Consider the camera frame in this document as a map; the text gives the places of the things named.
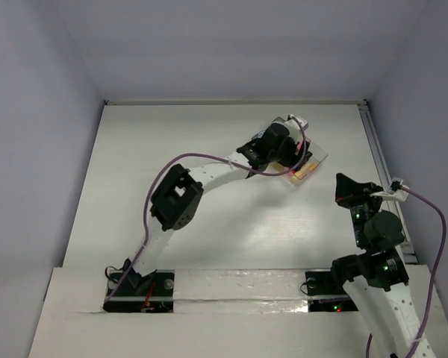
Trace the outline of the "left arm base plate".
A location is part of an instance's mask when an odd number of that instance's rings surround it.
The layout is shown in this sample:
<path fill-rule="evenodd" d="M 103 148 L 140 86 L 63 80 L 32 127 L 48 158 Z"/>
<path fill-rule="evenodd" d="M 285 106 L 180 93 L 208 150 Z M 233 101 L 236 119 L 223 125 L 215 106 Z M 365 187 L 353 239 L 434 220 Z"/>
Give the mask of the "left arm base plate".
<path fill-rule="evenodd" d="M 174 271 L 156 271 L 136 289 L 127 277 L 102 308 L 108 313 L 172 313 L 174 283 Z"/>

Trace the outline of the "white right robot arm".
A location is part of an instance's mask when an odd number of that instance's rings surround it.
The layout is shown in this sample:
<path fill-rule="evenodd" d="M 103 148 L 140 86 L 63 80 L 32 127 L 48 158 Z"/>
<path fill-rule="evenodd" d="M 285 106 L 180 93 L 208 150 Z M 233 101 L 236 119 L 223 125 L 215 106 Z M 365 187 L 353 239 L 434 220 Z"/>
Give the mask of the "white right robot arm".
<path fill-rule="evenodd" d="M 355 243 L 363 254 L 334 260 L 329 284 L 357 306 L 381 357 L 435 356 L 425 335 L 432 294 L 427 295 L 423 317 L 418 317 L 406 265 L 397 250 L 405 240 L 403 224 L 396 214 L 381 209 L 383 201 L 404 202 L 411 194 L 400 180 L 384 190 L 336 175 L 335 202 L 350 211 Z"/>

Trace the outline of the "orange yellow highlighter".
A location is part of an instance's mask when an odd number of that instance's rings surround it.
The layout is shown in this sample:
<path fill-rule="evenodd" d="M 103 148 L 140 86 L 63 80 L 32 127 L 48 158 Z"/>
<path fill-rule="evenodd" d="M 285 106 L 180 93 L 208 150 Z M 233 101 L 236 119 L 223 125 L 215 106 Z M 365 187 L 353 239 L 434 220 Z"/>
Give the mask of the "orange yellow highlighter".
<path fill-rule="evenodd" d="M 298 180 L 303 180 L 305 177 L 310 175 L 318 166 L 320 162 L 315 160 L 309 160 L 305 165 L 303 165 L 298 171 L 295 171 L 294 177 Z"/>

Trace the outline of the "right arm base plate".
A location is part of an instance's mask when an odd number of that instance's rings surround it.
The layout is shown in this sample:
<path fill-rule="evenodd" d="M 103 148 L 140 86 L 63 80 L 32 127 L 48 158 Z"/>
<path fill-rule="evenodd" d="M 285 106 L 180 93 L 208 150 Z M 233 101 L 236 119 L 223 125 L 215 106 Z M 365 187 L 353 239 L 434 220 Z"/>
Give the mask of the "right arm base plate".
<path fill-rule="evenodd" d="M 330 271 L 305 272 L 305 280 L 299 287 L 307 298 L 310 313 L 357 312 L 358 308 L 333 278 Z"/>

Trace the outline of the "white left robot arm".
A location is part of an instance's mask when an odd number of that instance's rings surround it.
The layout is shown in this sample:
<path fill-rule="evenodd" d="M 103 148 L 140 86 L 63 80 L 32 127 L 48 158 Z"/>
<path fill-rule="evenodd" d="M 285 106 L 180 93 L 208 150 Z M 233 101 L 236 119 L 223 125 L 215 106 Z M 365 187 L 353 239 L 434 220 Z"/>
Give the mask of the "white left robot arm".
<path fill-rule="evenodd" d="M 215 189 L 255 175 L 270 176 L 268 165 L 278 163 L 284 173 L 300 169 L 306 157 L 308 121 L 290 115 L 273 120 L 250 141 L 227 157 L 197 154 L 209 162 L 188 169 L 182 154 L 171 160 L 152 182 L 143 208 L 143 240 L 127 259 L 122 281 L 135 295 L 149 289 L 158 259 L 171 236 L 195 217 L 202 198 Z"/>

